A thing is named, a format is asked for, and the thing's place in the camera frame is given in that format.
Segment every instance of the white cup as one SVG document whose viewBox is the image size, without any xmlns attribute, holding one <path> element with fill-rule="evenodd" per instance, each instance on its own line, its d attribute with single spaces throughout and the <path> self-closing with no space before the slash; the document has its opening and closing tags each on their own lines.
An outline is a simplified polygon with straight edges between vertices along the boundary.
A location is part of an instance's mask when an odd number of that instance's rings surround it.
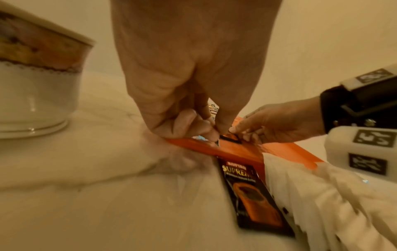
<svg viewBox="0 0 397 251">
<path fill-rule="evenodd" d="M 94 42 L 0 1 L 0 139 L 67 125 Z"/>
</svg>

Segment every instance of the black packet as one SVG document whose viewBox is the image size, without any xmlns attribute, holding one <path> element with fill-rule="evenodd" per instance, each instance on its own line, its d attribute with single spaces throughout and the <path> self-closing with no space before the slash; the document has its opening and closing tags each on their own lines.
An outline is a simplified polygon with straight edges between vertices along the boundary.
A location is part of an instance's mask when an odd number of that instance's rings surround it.
<svg viewBox="0 0 397 251">
<path fill-rule="evenodd" d="M 219 157 L 218 163 L 240 228 L 295 236 L 254 167 Z"/>
</svg>

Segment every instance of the hand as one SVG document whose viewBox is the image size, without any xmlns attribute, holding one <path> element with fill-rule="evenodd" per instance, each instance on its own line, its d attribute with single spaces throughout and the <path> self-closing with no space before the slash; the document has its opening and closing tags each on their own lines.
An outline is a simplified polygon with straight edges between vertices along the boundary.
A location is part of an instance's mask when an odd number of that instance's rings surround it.
<svg viewBox="0 0 397 251">
<path fill-rule="evenodd" d="M 248 103 L 281 0 L 112 0 L 129 95 L 165 138 L 216 141 Z M 220 108 L 215 127 L 208 98 Z"/>
<path fill-rule="evenodd" d="M 324 135 L 320 97 L 264 105 L 230 128 L 230 132 L 256 144 L 296 142 Z"/>
</svg>

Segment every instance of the marble countertop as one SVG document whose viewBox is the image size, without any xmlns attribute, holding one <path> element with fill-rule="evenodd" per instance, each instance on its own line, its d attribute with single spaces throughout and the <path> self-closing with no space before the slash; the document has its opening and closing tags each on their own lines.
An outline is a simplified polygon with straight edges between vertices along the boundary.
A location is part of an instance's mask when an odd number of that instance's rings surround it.
<svg viewBox="0 0 397 251">
<path fill-rule="evenodd" d="M 85 72 L 68 127 L 0 160 L 0 250 L 305 250 L 239 229 L 213 159 L 150 134 L 120 77 Z"/>
</svg>

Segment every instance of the crumpled white fabric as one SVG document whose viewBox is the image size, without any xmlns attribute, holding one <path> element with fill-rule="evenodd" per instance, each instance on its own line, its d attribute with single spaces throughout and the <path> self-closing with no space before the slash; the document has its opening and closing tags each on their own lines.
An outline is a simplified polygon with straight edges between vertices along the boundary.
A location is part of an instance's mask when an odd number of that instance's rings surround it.
<svg viewBox="0 0 397 251">
<path fill-rule="evenodd" d="M 378 218 L 385 216 L 380 213 L 381 208 L 364 210 L 368 207 L 366 203 L 382 200 L 382 196 L 357 175 L 345 174 L 345 170 L 327 164 L 319 164 L 321 167 L 314 175 L 302 164 L 268 153 L 263 156 L 270 193 L 278 206 L 285 207 L 307 233 L 312 251 L 397 250 L 390 240 L 393 228 L 383 220 L 374 221 L 372 216 L 375 212 Z M 379 226 L 386 235 L 379 233 Z"/>
</svg>

